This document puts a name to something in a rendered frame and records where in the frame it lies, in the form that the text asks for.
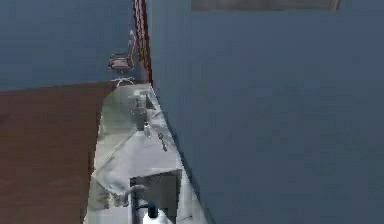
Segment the silver curved sink faucet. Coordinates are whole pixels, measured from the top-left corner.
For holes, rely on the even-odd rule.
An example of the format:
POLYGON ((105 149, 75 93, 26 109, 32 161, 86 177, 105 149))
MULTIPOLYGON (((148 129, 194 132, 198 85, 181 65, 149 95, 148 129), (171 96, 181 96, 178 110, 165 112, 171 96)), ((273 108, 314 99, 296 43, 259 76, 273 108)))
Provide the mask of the silver curved sink faucet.
POLYGON ((123 206, 127 207, 129 205, 129 196, 132 193, 137 193, 139 191, 146 191, 147 187, 144 185, 134 185, 129 187, 123 194, 113 193, 114 205, 117 207, 123 206))

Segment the white soap bottle black pump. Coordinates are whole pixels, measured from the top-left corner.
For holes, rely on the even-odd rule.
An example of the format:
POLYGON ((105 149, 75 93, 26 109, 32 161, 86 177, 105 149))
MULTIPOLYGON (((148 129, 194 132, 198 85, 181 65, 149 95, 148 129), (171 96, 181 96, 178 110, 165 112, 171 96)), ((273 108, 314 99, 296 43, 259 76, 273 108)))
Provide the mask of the white soap bottle black pump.
POLYGON ((136 210, 144 209, 145 213, 141 218, 141 224, 169 224, 166 214, 153 202, 139 205, 136 210))

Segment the dark square sink basin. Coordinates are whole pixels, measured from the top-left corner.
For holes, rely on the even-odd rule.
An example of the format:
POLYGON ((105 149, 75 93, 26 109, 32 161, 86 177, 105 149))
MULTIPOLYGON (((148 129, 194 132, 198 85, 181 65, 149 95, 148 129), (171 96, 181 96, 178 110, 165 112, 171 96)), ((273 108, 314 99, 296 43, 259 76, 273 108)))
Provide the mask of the dark square sink basin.
POLYGON ((181 178, 180 169, 132 177, 130 187, 134 185, 147 187, 146 191, 130 195, 132 224, 141 224, 145 210, 137 211, 136 208, 148 202, 155 203, 166 214, 169 224, 177 224, 181 178))

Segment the grey office swivel chair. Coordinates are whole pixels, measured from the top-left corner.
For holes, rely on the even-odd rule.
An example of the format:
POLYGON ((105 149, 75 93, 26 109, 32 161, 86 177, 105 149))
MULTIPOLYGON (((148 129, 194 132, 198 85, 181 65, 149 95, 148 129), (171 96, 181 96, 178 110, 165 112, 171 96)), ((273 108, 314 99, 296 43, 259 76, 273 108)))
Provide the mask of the grey office swivel chair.
POLYGON ((117 86, 120 86, 123 82, 133 84, 135 78, 128 77, 128 73, 135 68, 134 54, 136 48, 137 38, 135 32, 130 30, 127 51, 125 53, 113 53, 109 57, 107 69, 118 74, 118 77, 115 78, 117 86))

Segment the red-brown wooden door frame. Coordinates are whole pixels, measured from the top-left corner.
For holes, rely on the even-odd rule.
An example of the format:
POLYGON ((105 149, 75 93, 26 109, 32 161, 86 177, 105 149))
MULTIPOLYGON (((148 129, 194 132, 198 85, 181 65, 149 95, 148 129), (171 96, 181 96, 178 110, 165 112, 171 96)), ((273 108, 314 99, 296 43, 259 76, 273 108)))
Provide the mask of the red-brown wooden door frame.
POLYGON ((146 0, 132 0, 132 5, 138 43, 139 61, 144 74, 146 75, 147 82, 153 84, 146 0))

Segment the grey metal kitchen counter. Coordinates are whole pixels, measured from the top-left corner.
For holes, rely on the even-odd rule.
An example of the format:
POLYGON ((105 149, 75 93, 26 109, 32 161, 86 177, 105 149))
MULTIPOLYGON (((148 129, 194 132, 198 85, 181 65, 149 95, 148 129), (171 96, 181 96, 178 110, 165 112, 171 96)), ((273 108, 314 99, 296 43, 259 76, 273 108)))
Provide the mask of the grey metal kitchen counter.
POLYGON ((114 205, 112 194, 123 194, 130 179, 180 169, 177 224, 211 224, 167 126, 153 88, 123 85, 103 101, 91 174, 88 205, 81 224, 132 224, 131 202, 114 205), (144 134, 150 125, 150 137, 144 134), (158 133, 168 149, 163 151, 158 133))

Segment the small dark utensil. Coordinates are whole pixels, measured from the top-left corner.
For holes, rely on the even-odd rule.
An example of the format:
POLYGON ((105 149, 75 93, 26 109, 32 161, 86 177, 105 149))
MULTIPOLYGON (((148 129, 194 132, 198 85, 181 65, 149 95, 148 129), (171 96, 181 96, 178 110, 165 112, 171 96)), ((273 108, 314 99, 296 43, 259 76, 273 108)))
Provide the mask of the small dark utensil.
POLYGON ((162 134, 162 133, 158 133, 158 138, 159 138, 159 140, 161 141, 163 151, 167 152, 168 149, 167 149, 166 144, 165 144, 165 142, 164 142, 164 136, 163 136, 163 134, 162 134))

